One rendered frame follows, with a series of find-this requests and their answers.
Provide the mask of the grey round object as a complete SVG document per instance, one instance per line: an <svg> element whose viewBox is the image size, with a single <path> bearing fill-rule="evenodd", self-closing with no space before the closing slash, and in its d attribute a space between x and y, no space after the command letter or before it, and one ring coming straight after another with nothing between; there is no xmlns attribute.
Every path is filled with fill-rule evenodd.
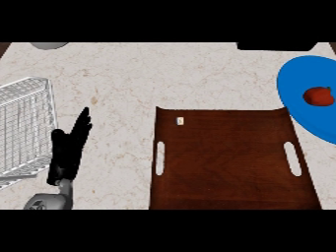
<svg viewBox="0 0 336 252"><path fill-rule="evenodd" d="M34 48L40 50L53 50L62 47L68 42L31 42Z"/></svg>

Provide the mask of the brown wooden tray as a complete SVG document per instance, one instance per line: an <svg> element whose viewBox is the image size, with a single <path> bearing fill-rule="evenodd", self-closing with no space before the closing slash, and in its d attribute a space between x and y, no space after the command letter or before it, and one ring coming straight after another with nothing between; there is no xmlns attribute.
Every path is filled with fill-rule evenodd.
<svg viewBox="0 0 336 252"><path fill-rule="evenodd" d="M303 156L293 175L284 144L299 150L288 111L155 109L149 208L318 210Z"/></svg>

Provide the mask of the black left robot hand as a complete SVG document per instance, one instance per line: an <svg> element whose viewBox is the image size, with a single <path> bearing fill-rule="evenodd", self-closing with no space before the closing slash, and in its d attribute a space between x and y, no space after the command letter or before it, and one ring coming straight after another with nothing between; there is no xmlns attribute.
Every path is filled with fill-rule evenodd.
<svg viewBox="0 0 336 252"><path fill-rule="evenodd" d="M80 166L81 152L92 129L89 108L84 107L69 133L60 129L50 132L52 158L46 183L56 186L62 179L74 180Z"/></svg>

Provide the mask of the black appliance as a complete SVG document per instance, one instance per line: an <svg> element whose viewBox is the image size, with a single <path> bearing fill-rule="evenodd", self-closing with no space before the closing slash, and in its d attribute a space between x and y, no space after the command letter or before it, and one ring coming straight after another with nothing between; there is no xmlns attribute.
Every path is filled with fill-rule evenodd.
<svg viewBox="0 0 336 252"><path fill-rule="evenodd" d="M238 42L238 50L308 51L315 42Z"/></svg>

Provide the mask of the blue plate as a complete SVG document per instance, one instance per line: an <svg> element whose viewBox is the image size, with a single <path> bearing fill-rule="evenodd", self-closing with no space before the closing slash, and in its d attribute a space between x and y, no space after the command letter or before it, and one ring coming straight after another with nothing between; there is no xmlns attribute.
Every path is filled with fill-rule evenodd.
<svg viewBox="0 0 336 252"><path fill-rule="evenodd" d="M336 145L336 60L299 56L277 76L281 102L303 129Z"/></svg>

